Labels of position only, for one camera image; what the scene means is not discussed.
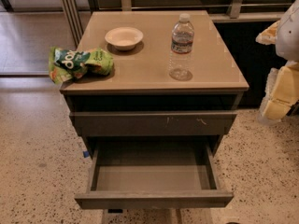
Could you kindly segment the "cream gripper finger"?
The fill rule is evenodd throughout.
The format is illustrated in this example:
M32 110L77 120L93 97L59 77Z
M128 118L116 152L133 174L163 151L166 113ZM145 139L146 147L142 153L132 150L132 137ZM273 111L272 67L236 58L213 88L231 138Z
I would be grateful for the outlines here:
M276 43L277 29L279 21L272 23L268 28L259 33L255 39L256 42L263 45L272 45Z
M299 71L283 66L272 68L265 85L261 115L268 120L281 120L299 100Z

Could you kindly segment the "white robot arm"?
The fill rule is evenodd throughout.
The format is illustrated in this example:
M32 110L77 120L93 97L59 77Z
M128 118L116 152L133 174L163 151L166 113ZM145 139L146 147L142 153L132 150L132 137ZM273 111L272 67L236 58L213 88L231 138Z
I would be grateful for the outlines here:
M299 0L279 21L259 33L256 41L274 44L276 55L287 61L281 68L270 70L259 109L260 122L275 124L299 101Z

